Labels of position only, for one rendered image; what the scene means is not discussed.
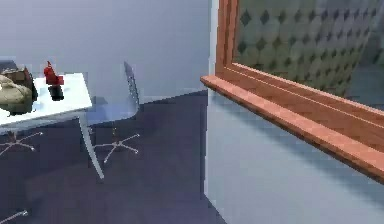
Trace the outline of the red and black bottle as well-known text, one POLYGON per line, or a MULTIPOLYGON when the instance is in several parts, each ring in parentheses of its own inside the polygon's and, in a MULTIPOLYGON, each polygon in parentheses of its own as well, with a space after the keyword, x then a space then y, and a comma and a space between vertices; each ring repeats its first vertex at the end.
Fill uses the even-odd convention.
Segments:
POLYGON ((54 72, 52 64, 47 62, 47 66, 43 70, 45 75, 46 84, 53 101, 60 101, 64 99, 61 86, 64 84, 62 76, 57 76, 54 72))

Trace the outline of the dark brown box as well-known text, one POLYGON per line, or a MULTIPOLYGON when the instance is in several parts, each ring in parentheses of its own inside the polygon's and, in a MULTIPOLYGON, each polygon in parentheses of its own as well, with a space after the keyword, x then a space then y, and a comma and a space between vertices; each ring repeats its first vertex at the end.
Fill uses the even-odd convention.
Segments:
POLYGON ((34 85, 33 77, 26 67, 17 69, 8 68, 2 71, 1 75, 11 79, 15 84, 29 88, 32 91, 32 100, 37 100, 38 93, 34 85))

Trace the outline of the wooden framed window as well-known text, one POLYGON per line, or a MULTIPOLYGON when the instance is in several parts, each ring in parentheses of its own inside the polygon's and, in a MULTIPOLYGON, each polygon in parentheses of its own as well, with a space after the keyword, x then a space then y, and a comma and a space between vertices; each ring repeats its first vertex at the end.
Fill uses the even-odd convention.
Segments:
POLYGON ((215 73, 200 81, 384 185, 384 111, 232 61, 239 0, 219 0, 215 73))

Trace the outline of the white table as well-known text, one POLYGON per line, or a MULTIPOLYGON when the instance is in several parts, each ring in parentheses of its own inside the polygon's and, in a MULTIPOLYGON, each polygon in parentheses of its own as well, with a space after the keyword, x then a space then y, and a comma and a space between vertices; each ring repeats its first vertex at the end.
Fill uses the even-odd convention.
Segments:
POLYGON ((39 94, 37 102, 33 106, 35 111, 23 115, 7 116, 7 112, 0 109, 0 135, 8 131, 17 133, 77 118, 86 150, 99 178, 103 179, 104 173, 92 146, 88 129, 86 111, 92 107, 92 102, 84 75, 82 73, 64 75, 64 99, 61 101, 51 99, 44 77, 35 78, 34 81, 39 94))

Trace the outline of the tan lumpy object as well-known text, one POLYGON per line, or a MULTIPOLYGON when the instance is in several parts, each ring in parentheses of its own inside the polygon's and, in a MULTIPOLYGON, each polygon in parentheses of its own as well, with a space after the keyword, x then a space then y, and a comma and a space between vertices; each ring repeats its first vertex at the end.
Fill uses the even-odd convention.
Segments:
POLYGON ((0 109, 8 111, 12 116, 32 111, 32 91, 15 84, 11 79, 0 75, 0 109))

